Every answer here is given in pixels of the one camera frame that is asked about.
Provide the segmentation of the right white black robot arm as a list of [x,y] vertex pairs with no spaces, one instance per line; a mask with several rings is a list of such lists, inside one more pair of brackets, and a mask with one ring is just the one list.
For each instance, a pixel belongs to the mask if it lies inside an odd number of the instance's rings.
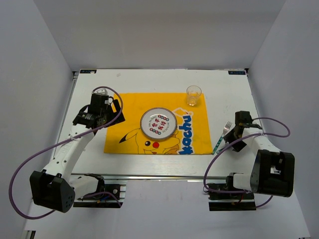
[[274,146],[262,127],[253,123],[248,111],[235,113],[235,126],[224,140],[235,152],[247,147],[255,156],[248,174],[233,172],[227,176],[225,192],[228,197],[238,198],[243,191],[280,197],[292,195],[295,157]]

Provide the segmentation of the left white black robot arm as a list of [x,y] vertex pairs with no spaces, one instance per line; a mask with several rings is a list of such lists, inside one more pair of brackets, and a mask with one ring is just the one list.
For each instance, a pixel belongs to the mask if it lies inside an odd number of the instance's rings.
[[42,171],[31,174],[34,203],[66,213],[76,199],[103,197],[106,193],[101,175],[89,173],[71,179],[71,173],[97,131],[124,120],[118,100],[110,97],[106,89],[93,91],[90,104],[84,106],[73,120],[69,142],[62,144],[55,158]]

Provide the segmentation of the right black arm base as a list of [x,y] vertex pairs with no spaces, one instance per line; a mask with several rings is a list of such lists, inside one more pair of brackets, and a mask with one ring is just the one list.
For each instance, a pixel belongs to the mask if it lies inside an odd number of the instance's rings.
[[256,204],[253,193],[225,194],[216,193],[203,187],[208,194],[208,206],[211,212],[255,211]]

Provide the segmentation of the clear drinking glass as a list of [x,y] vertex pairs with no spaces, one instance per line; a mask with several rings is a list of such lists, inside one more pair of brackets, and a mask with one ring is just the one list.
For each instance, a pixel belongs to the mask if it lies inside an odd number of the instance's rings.
[[186,89],[186,94],[187,94],[187,104],[190,106],[195,106],[199,100],[199,97],[202,94],[202,90],[199,86],[189,86]]

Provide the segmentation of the round patterned plate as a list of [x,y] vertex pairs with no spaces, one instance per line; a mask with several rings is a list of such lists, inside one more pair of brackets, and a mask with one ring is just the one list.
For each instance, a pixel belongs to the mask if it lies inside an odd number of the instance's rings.
[[177,128],[177,119],[168,109],[152,108],[141,117],[140,128],[147,137],[163,140],[174,134]]

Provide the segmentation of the yellow Pikachu cloth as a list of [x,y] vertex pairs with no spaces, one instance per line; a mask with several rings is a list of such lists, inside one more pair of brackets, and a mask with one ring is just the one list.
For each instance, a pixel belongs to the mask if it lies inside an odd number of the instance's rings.
[[[213,152],[204,95],[195,106],[185,93],[121,93],[125,121],[107,129],[104,153],[111,154],[179,154],[206,155]],[[177,120],[175,132],[168,138],[147,137],[141,118],[153,108],[171,111]]]

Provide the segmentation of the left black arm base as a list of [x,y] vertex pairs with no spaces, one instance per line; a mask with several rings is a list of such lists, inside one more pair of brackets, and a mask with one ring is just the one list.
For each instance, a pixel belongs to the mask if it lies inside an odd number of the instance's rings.
[[124,202],[127,180],[105,179],[98,195],[75,200],[75,208],[119,209]]

